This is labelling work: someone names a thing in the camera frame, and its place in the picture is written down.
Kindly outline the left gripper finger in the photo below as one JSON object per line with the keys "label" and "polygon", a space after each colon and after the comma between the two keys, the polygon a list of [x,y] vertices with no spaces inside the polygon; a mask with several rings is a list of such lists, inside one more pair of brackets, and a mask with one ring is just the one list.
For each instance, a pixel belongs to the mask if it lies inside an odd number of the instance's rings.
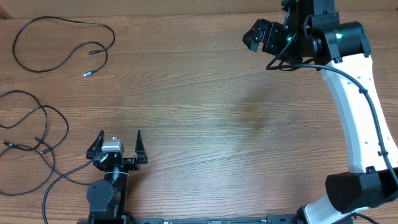
{"label": "left gripper finger", "polygon": [[140,129],[137,130],[135,153],[137,154],[137,160],[140,164],[148,163],[148,157],[144,147],[144,143],[142,141],[142,134]]}
{"label": "left gripper finger", "polygon": [[92,143],[92,145],[87,149],[86,158],[89,160],[93,159],[96,156],[96,154],[101,151],[103,142],[104,142],[104,131],[101,130],[97,138]]}

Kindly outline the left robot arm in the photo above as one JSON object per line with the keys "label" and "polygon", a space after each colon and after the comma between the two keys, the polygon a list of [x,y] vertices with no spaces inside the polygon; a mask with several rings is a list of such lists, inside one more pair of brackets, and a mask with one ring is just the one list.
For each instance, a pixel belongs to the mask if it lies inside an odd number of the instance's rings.
{"label": "left robot arm", "polygon": [[121,140],[105,140],[101,131],[88,148],[86,158],[104,172],[104,177],[93,182],[87,190],[86,198],[90,204],[88,223],[135,223],[133,216],[126,211],[129,172],[140,169],[148,163],[148,157],[142,141],[142,134],[137,132],[136,157],[124,157]]}

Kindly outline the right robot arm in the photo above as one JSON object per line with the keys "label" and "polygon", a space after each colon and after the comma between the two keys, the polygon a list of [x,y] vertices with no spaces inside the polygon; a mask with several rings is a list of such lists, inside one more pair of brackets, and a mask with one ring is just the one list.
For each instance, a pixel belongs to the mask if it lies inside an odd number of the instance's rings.
{"label": "right robot arm", "polygon": [[273,56],[268,70],[320,71],[335,101],[345,137],[348,170],[326,178],[326,193],[294,215],[267,223],[352,223],[363,211],[397,199],[397,146],[373,77],[363,25],[341,23],[333,1],[283,1],[283,23],[257,20],[243,35],[249,50]]}

